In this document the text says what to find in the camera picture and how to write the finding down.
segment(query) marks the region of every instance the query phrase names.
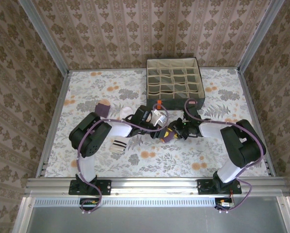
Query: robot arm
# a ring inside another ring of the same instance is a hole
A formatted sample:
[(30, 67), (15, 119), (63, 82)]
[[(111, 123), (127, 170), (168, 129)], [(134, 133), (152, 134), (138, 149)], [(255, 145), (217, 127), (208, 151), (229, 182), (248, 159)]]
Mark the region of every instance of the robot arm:
[[(188, 110), (189, 113), (201, 119), (195, 108)], [(91, 126), (98, 122), (100, 117), (95, 113), (90, 113), (70, 134), (69, 140), (72, 147), (78, 149), (80, 141)], [(91, 181), (96, 175), (94, 171), (94, 155), (107, 136), (132, 137), (137, 134), (148, 133), (150, 136), (160, 138), (162, 141), (169, 141), (170, 138), (182, 138), (186, 140), (189, 136), (212, 137), (224, 141), (229, 159), (222, 168), (213, 175), (213, 183), (218, 193), (224, 192), (228, 185), (233, 182), (242, 170), (250, 163), (260, 158), (260, 150), (257, 143), (247, 133), (239, 130), (235, 126), (201, 122), (189, 117), (184, 112), (184, 119), (178, 118), (171, 122), (168, 127), (160, 131), (148, 132), (147, 130), (159, 129), (165, 124), (166, 118), (158, 110), (152, 111), (141, 105), (134, 115), (128, 116), (124, 121), (140, 128), (133, 127), (121, 122), (101, 122), (86, 137), (80, 152), (80, 167), (84, 178)], [(262, 144), (264, 154), (265, 146), (247, 120), (240, 120), (236, 123), (251, 132)]]

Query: table surface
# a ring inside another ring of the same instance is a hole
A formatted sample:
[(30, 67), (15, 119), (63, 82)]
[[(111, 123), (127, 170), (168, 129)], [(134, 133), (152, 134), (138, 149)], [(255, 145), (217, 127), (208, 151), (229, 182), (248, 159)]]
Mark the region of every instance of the table surface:
[[(199, 110), (202, 118), (252, 123), (236, 69), (201, 68), (206, 93)], [(119, 118), (121, 108), (134, 111), (146, 105), (146, 69), (73, 72), (60, 116), (46, 169), (46, 177), (74, 177), (77, 152), (68, 140), (70, 132), (101, 102), (110, 104), (109, 118)], [(171, 111), (170, 120), (182, 117)], [(100, 177), (210, 177), (228, 159), (221, 140), (189, 138), (162, 143), (149, 135), (129, 140), (126, 151), (109, 151), (113, 138), (107, 137), (96, 156), (96, 173)], [(264, 162), (246, 170), (242, 176), (267, 176)]]

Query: purple cable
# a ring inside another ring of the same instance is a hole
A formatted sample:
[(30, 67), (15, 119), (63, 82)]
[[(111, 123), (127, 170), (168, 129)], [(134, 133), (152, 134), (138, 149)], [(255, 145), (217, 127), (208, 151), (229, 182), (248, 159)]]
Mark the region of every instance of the purple cable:
[(240, 171), (237, 176), (236, 176), (236, 180), (238, 180), (239, 182), (242, 182), (248, 186), (250, 186), (250, 189), (249, 191), (247, 192), (246, 196), (240, 201), (240, 203), (238, 205), (236, 205), (235, 207), (233, 208), (230, 208), (229, 210), (225, 209), (224, 207), (222, 206), (218, 206), (220, 207), (224, 212), (225, 211), (231, 211), (231, 210), (235, 210), (236, 208), (238, 208), (240, 205), (243, 204), (243, 202), (248, 198), (248, 196), (250, 195), (250, 193), (252, 192), (252, 186), (250, 183), (246, 182), (246, 181), (242, 181), (240, 179), (238, 179), (238, 176), (240, 176), (248, 167), (251, 167), (251, 166), (254, 166), (255, 164), (258, 164), (262, 159), (263, 159), (263, 148), (262, 148), (262, 145), (261, 143), (259, 142), (259, 140), (251, 133), (249, 132), (247, 129), (243, 128), (242, 126), (240, 125), (237, 125), (235, 123), (231, 123), (231, 122), (223, 122), (223, 121), (216, 121), (216, 120), (202, 120), (202, 119), (199, 119), (199, 118), (196, 118), (194, 117), (193, 115), (191, 115), (188, 110), (187, 110), (187, 104), (188, 102), (190, 101), (194, 101), (195, 104), (197, 103), (197, 101), (195, 99), (188, 99), (186, 100), (185, 102), (185, 105), (184, 105), (184, 109), (185, 109), (185, 112), (187, 113), (188, 116), (190, 116), (192, 119), (195, 119), (195, 120), (199, 120), (199, 121), (202, 121), (202, 122), (210, 122), (210, 123), (216, 123), (216, 124), (223, 124), (223, 125), (232, 125), (232, 126), (235, 126), (237, 127), (238, 129), (246, 132), (248, 135), (250, 135), (252, 137), (252, 139), (257, 143), (258, 147), (259, 147), (259, 150), (260, 150), (260, 158), (256, 161), (256, 162), (253, 162), (252, 164), (248, 164), (244, 167), (244, 169), (242, 171)]
[(168, 121), (169, 121), (169, 113), (168, 113), (168, 111), (166, 110), (166, 108), (165, 108), (163, 105), (161, 105), (161, 104), (157, 104), (157, 103), (156, 103), (156, 104), (154, 104), (154, 106), (153, 106), (153, 110), (154, 110), (155, 107), (158, 106), (158, 105), (160, 105), (160, 106), (163, 108), (163, 110), (166, 112), (166, 123), (165, 123), (161, 128), (159, 128), (159, 129), (156, 129), (156, 130), (146, 129), (146, 128), (140, 127), (140, 126), (138, 126), (138, 125), (132, 124), (132, 123), (130, 123), (130, 122), (126, 122), (126, 121), (124, 121), (124, 120), (101, 119), (101, 120), (97, 121), (96, 123), (94, 123), (93, 126), (91, 126), (91, 128), (88, 129), (88, 131), (86, 132), (86, 134), (83, 136), (81, 142), (80, 142), (79, 145), (78, 145), (78, 149), (77, 149), (77, 159), (76, 159), (76, 161), (77, 161), (77, 169), (78, 169), (79, 176), (80, 176), (81, 180), (82, 180), (84, 183), (86, 183), (87, 185), (89, 185), (89, 186), (95, 188), (95, 189), (98, 191), (98, 193), (99, 193), (99, 199), (98, 199), (98, 202), (97, 202), (96, 206), (95, 206), (92, 210), (90, 210), (90, 211), (86, 211), (86, 210), (84, 210), (84, 208), (83, 208), (83, 204), (84, 204), (85, 202), (90, 202), (91, 200), (84, 200), (84, 201), (82, 202), (82, 204), (81, 204), (81, 210), (82, 210), (82, 213), (83, 213), (83, 214), (84, 214), (84, 213), (89, 213), (89, 214), (90, 214), (90, 213), (92, 213), (93, 211), (97, 210), (97, 208), (99, 207), (99, 205), (100, 205), (100, 203), (101, 203), (101, 201), (102, 201), (102, 193), (101, 193), (101, 191), (100, 191), (100, 190), (98, 189), (98, 187), (96, 187), (94, 184), (91, 184), (91, 183), (89, 183), (89, 182), (86, 181), (86, 179), (83, 177), (83, 175), (82, 175), (82, 173), (81, 173), (81, 167), (80, 167), (80, 165), (79, 165), (79, 158), (80, 158), (80, 156), (81, 156), (81, 147), (82, 147), (83, 142), (85, 141), (86, 137), (89, 135), (89, 133), (90, 133), (90, 132), (91, 132), (91, 131), (92, 131), (92, 130), (93, 130), (93, 129), (94, 129), (94, 128), (99, 124), (99, 123), (104, 122), (104, 121), (123, 123), (123, 124), (130, 125), (130, 126), (136, 127), (136, 128), (138, 128), (138, 129), (141, 129), (141, 130), (144, 130), (144, 131), (147, 131), (147, 132), (158, 132), (158, 131), (164, 129), (164, 128), (168, 125)]

